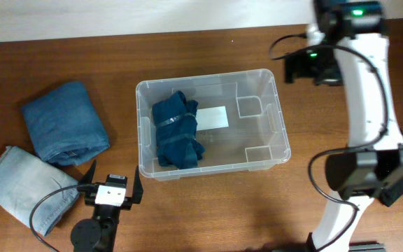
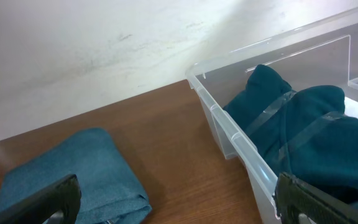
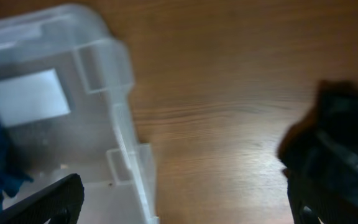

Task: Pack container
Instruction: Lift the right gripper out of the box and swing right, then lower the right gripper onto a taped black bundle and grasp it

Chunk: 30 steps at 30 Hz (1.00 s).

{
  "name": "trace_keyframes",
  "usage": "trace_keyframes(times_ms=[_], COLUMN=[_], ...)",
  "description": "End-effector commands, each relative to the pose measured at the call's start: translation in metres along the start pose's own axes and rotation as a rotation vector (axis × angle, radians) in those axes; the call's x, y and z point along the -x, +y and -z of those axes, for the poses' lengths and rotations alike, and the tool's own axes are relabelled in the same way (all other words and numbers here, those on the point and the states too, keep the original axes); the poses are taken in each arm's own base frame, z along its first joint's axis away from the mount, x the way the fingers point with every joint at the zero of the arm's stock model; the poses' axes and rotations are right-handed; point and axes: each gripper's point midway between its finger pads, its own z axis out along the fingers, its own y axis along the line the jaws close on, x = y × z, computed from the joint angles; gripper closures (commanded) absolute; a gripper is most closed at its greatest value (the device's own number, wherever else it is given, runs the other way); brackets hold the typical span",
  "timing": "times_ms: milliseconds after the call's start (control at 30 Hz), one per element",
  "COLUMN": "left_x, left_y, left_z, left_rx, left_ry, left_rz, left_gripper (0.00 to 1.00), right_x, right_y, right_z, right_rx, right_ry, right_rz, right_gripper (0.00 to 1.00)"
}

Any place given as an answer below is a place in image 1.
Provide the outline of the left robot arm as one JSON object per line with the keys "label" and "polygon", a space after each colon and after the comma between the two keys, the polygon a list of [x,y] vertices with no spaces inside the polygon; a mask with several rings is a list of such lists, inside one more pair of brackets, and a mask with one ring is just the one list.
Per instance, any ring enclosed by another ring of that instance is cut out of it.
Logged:
{"label": "left robot arm", "polygon": [[94,209],[91,218],[79,221],[71,231],[74,251],[112,251],[120,212],[140,204],[143,196],[139,170],[135,171],[133,191],[128,196],[126,176],[109,174],[105,182],[94,183],[96,165],[93,162],[78,182],[78,192],[84,196],[85,205]]}

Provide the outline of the teal garment with tape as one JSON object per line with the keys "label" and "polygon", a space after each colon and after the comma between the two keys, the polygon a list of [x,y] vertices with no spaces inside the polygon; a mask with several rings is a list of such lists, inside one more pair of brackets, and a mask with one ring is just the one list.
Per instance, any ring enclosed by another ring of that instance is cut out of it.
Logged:
{"label": "teal garment with tape", "polygon": [[204,147],[196,140],[198,102],[180,90],[152,107],[157,159],[162,167],[191,169],[202,159]]}

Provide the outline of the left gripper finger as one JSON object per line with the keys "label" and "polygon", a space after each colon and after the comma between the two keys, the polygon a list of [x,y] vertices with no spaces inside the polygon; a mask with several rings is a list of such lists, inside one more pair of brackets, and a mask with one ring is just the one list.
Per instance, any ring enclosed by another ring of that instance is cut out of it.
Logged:
{"label": "left gripper finger", "polygon": [[140,204],[143,197],[143,186],[141,183],[139,167],[135,169],[134,175],[134,185],[132,189],[132,203],[133,204]]}
{"label": "left gripper finger", "polygon": [[95,173],[95,169],[97,166],[97,161],[94,160],[90,166],[90,168],[86,171],[86,173],[83,175],[83,177],[81,178],[81,180],[79,180],[78,184],[79,185],[84,185],[84,184],[91,184],[92,183],[92,179]]}

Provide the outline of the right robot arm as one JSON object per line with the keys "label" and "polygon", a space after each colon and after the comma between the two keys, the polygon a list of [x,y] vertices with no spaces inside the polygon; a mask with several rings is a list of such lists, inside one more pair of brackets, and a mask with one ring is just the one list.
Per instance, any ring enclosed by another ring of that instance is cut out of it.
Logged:
{"label": "right robot arm", "polygon": [[344,148],[326,150],[330,193],[318,227],[296,251],[382,251],[377,243],[351,245],[364,210],[378,200],[387,207],[403,196],[403,132],[388,76],[388,30],[377,1],[313,2],[308,45],[287,54],[285,81],[312,78],[345,89],[349,136]]}

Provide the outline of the black garment large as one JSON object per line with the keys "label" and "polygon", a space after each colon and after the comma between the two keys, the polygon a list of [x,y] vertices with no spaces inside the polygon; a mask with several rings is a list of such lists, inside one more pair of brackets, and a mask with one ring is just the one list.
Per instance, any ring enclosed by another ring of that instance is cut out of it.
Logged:
{"label": "black garment large", "polygon": [[376,173],[386,183],[379,201],[390,207],[403,196],[403,147],[397,150],[384,150],[377,158]]}

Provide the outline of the dark blue jeans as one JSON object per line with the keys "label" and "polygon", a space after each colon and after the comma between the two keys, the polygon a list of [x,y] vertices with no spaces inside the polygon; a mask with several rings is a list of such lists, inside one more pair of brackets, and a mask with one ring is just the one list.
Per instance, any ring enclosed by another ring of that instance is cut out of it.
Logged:
{"label": "dark blue jeans", "polygon": [[73,81],[25,104],[22,114],[38,157],[78,166],[110,147],[108,134],[83,83]]}

